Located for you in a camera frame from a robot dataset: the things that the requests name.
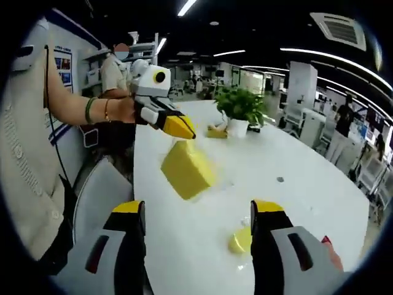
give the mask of potted plant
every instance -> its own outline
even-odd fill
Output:
[[[255,95],[241,88],[220,89],[215,97],[217,109],[228,117],[227,132],[229,135],[243,138],[248,125],[263,126],[263,113],[266,106],[262,95]]]

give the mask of air conditioner vent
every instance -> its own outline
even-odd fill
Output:
[[[362,27],[348,17],[341,15],[310,13],[325,37],[331,41],[344,43],[366,51],[366,41]]]
[[[334,38],[339,38],[348,42],[357,43],[356,33],[353,26],[336,22],[325,22]]]

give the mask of green plant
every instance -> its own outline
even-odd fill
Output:
[[[263,126],[263,114],[266,112],[263,96],[241,88],[223,87],[214,100],[217,109],[221,113],[225,112],[227,117]]]

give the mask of red object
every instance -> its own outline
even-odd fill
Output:
[[[327,243],[327,242],[329,242],[330,244],[332,243],[331,241],[330,241],[330,239],[327,237],[327,235],[322,239],[322,244],[323,243]]]

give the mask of yellow sponge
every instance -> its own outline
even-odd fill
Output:
[[[212,166],[194,141],[178,141],[165,157],[161,171],[174,190],[188,200],[216,182]]]

